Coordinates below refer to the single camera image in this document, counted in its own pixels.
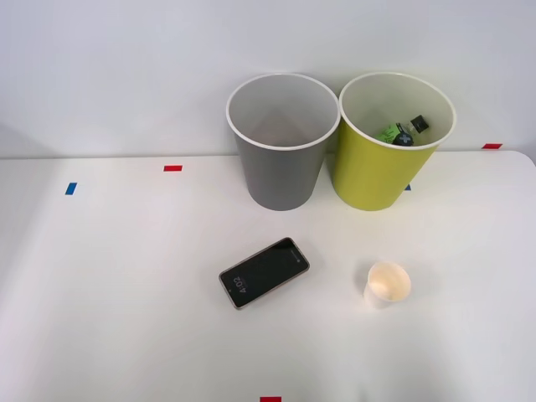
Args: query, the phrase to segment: black object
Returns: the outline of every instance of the black object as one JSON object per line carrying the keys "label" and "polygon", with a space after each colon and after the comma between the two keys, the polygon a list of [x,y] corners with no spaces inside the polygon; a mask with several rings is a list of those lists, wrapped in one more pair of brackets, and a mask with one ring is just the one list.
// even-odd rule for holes
{"label": "black object", "polygon": [[424,130],[426,130],[428,127],[428,123],[426,122],[425,118],[422,115],[418,115],[415,119],[411,121],[411,124],[413,124],[413,127],[417,130],[417,132],[421,133]]}
{"label": "black object", "polygon": [[308,269],[309,262],[287,237],[223,271],[219,281],[240,309]]}
{"label": "black object", "polygon": [[413,145],[413,137],[407,132],[403,131],[394,138],[393,145],[400,145],[401,147],[411,147]]}

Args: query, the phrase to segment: gray bin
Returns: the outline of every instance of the gray bin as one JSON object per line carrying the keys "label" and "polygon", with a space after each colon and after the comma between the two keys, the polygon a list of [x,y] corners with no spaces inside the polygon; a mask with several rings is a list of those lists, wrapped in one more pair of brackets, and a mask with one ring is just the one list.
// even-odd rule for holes
{"label": "gray bin", "polygon": [[251,197],[276,211],[304,204],[340,118],[335,94],[305,75],[262,75],[236,89],[227,121]]}

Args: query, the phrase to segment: cup rim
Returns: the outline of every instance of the cup rim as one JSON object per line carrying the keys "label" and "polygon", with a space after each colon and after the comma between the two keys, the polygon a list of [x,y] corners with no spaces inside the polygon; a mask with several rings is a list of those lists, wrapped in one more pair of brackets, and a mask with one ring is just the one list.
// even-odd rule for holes
{"label": "cup rim", "polygon": [[[308,142],[306,144],[296,145],[294,147],[275,147],[275,146],[272,146],[272,145],[266,145],[266,144],[263,144],[261,142],[253,141],[251,138],[248,138],[247,136],[242,134],[235,127],[235,124],[232,122],[231,116],[230,116],[230,113],[229,113],[229,108],[230,108],[231,102],[232,102],[233,98],[235,97],[235,95],[238,93],[239,90],[241,90],[242,88],[244,88],[246,85],[250,84],[251,82],[257,81],[257,80],[260,80],[260,79],[263,79],[263,78],[266,78],[266,77],[271,77],[271,76],[274,76],[274,75],[288,75],[288,76],[293,76],[293,77],[304,78],[306,80],[310,80],[310,81],[314,82],[317,85],[320,85],[324,90],[327,91],[327,93],[335,101],[335,106],[337,107],[337,118],[335,119],[335,123],[333,124],[332,128],[326,134],[324,134],[322,137],[316,139],[315,141]],[[261,147],[261,148],[264,148],[264,149],[271,149],[272,151],[297,151],[299,149],[305,149],[305,148],[313,147],[313,146],[319,144],[320,142],[323,142],[324,140],[328,139],[335,132],[335,130],[337,130],[337,127],[338,127],[339,123],[341,122],[341,108],[339,107],[338,98],[333,93],[333,91],[327,85],[323,84],[319,80],[315,80],[314,78],[311,78],[311,77],[309,77],[307,75],[297,74],[297,73],[269,73],[269,74],[258,75],[256,77],[253,77],[250,80],[247,80],[243,84],[239,85],[239,87],[236,88],[233,91],[233,93],[230,95],[229,99],[227,100],[227,106],[225,107],[225,115],[227,117],[227,122],[229,123],[231,129],[234,131],[234,134],[236,134],[238,137],[242,138],[244,141],[250,143],[251,145],[255,145],[256,147]]]}
{"label": "cup rim", "polygon": [[[348,119],[348,116],[346,116],[346,112],[344,111],[344,108],[343,108],[343,97],[344,97],[344,94],[346,93],[346,90],[357,80],[362,80],[363,78],[367,78],[367,77],[370,77],[370,76],[373,76],[373,75],[399,75],[399,76],[402,76],[402,77],[405,77],[405,78],[410,78],[412,80],[416,80],[416,81],[419,81],[420,83],[422,84],[425,84],[425,85],[428,85],[431,89],[435,90],[437,93],[439,93],[443,99],[445,99],[446,103],[449,105],[449,107],[451,108],[451,111],[452,111],[452,125],[451,125],[451,129],[449,130],[449,132],[447,132],[442,138],[440,138],[439,140],[437,140],[436,142],[432,142],[430,144],[426,144],[426,145],[419,145],[418,147],[402,147],[400,145],[393,145],[393,144],[388,144],[386,142],[382,142],[380,140],[377,140],[376,138],[373,138],[372,136],[368,135],[368,134],[365,134],[363,131],[359,130],[351,121],[350,119]],[[442,90],[440,90],[439,88],[437,88],[436,86],[432,85],[430,82],[427,82],[427,81],[424,81],[422,80],[421,78],[417,78],[417,77],[414,77],[413,75],[409,75],[409,74],[405,74],[405,73],[397,73],[397,72],[394,72],[394,71],[376,71],[376,72],[373,72],[373,73],[367,73],[367,74],[364,74],[364,75],[360,75],[356,78],[354,78],[353,80],[351,80],[350,82],[348,82],[343,90],[341,91],[341,95],[338,97],[338,106],[339,106],[339,109],[341,111],[341,115],[344,119],[344,121],[346,122],[346,124],[348,124],[352,130],[354,130],[355,132],[357,132],[361,137],[364,137],[366,138],[367,140],[370,140],[371,142],[374,142],[375,144],[378,144],[378,145],[381,145],[382,147],[386,147],[386,148],[393,148],[393,149],[399,149],[399,150],[404,150],[404,151],[421,151],[423,149],[427,149],[427,148],[432,148],[432,147],[437,147],[438,145],[440,145],[444,140],[446,140],[448,137],[451,136],[452,132],[454,131],[454,128],[456,127],[456,123],[457,123],[457,114],[456,114],[456,109],[454,108],[454,105],[452,104],[451,100],[448,98],[447,95],[445,95],[443,93]]]}
{"label": "cup rim", "polygon": [[378,265],[378,264],[389,264],[389,265],[392,265],[393,267],[395,267],[403,276],[405,276],[405,279],[407,279],[408,281],[408,292],[406,293],[406,295],[404,297],[402,297],[401,299],[398,299],[398,300],[390,300],[390,299],[387,299],[385,297],[382,297],[378,294],[376,294],[376,292],[374,292],[372,289],[370,289],[370,291],[374,294],[375,297],[377,297],[379,300],[381,300],[382,302],[388,302],[388,303],[398,303],[398,302],[402,302],[404,299],[406,299],[410,294],[411,294],[411,278],[410,278],[410,274],[408,274],[408,271],[406,271],[404,269],[404,267],[400,264],[397,264],[396,262],[393,262],[393,261],[377,261],[375,262],[371,267],[370,269],[368,270],[368,274],[367,274],[367,286],[369,285],[370,283],[370,274],[372,274],[372,271],[374,270],[374,268]]}

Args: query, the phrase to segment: white paper cup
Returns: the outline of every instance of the white paper cup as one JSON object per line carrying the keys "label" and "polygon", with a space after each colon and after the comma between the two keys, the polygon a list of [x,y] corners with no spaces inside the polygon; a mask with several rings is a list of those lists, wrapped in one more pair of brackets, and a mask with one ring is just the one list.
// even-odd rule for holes
{"label": "white paper cup", "polygon": [[377,262],[368,273],[363,297],[371,307],[386,308],[411,292],[410,276],[394,262]]}

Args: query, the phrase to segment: blue tape marker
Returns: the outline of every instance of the blue tape marker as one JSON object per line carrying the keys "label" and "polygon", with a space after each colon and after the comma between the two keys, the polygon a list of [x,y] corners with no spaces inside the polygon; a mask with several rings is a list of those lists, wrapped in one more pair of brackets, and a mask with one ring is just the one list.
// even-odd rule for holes
{"label": "blue tape marker", "polygon": [[73,195],[75,193],[76,184],[78,183],[69,183],[69,186],[67,186],[67,191],[65,191],[65,195]]}

